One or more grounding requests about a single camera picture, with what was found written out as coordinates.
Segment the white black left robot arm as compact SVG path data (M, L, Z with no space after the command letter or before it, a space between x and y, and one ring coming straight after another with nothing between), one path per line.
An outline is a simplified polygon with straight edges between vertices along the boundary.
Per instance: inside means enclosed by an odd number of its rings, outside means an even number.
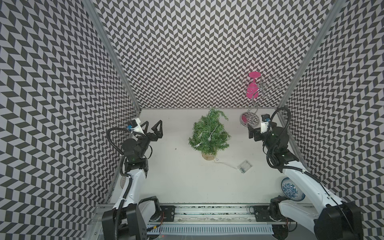
M135 118L128 122L126 128L107 130L108 142L121 156L118 169L126 182L112 210L103 214L102 227L106 240L146 240L149 231L160 227L148 227L148 224L164 220L165 214L156 196L140 199L149 171L145 153L151 142L163 137L162 121L158 121L150 132L148 126L149 122L142 123Z

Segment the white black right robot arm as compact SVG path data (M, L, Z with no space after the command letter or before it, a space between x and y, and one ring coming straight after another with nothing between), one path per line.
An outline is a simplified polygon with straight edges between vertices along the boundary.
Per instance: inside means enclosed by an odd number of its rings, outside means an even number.
M269 206L270 219L291 219L313 232L318 240L362 240L362 211L355 203L346 202L326 189L314 175L305 170L299 159L288 150L286 129L271 122L268 127L248 127L249 138L267 147L267 163L279 170L305 194L312 208L300 206L290 197L275 197Z

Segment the small green christmas tree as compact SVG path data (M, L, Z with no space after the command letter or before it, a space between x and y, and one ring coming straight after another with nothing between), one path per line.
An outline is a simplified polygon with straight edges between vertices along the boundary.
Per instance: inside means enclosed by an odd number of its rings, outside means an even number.
M210 109L193 125L192 136L189 137L189 145L202 154L206 161L213 161L219 151L227 149L230 145L230 134L226 131L221 118L228 120L222 110Z

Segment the clear battery box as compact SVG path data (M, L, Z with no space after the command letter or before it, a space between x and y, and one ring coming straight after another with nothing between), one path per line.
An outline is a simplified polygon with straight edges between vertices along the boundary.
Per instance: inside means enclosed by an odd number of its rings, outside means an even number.
M252 164L248 160L244 160L241 164L237 166L237 169L242 173L245 174L247 171L249 171L252 168Z

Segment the pink plastic wine glass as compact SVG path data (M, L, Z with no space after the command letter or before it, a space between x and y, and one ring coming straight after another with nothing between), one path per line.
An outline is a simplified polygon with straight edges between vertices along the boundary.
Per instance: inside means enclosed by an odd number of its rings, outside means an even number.
M257 79L259 79L261 77L261 73L260 72L251 72L249 73L248 75L250 78L251 78L251 82L249 83L248 87L247 87L247 93L246 93L246 96L247 98L249 99L255 99L258 97L259 95L259 87L258 87L258 84L257 84Z

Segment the clear pink glass plate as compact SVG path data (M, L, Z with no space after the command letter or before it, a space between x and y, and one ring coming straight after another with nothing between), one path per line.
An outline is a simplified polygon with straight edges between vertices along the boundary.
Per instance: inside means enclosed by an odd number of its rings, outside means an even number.
M124 188L126 181L127 181L127 177L122 176L120 178L120 187L121 187L121 189Z

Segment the blue white patterned plate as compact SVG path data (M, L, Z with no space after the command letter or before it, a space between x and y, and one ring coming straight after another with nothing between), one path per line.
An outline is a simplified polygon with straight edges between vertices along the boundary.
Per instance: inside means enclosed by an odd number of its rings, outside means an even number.
M304 192L289 178L284 178L282 180L281 189L287 198L295 202L300 202L306 197Z

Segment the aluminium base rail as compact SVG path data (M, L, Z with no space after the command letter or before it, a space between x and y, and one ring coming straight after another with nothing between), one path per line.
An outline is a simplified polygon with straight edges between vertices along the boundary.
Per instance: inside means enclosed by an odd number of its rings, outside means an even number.
M91 239L149 240L159 235L272 235L284 239L295 225L318 240L349 240L345 204L332 200L319 209L285 197L269 204L160 203L147 199L126 207L97 208Z

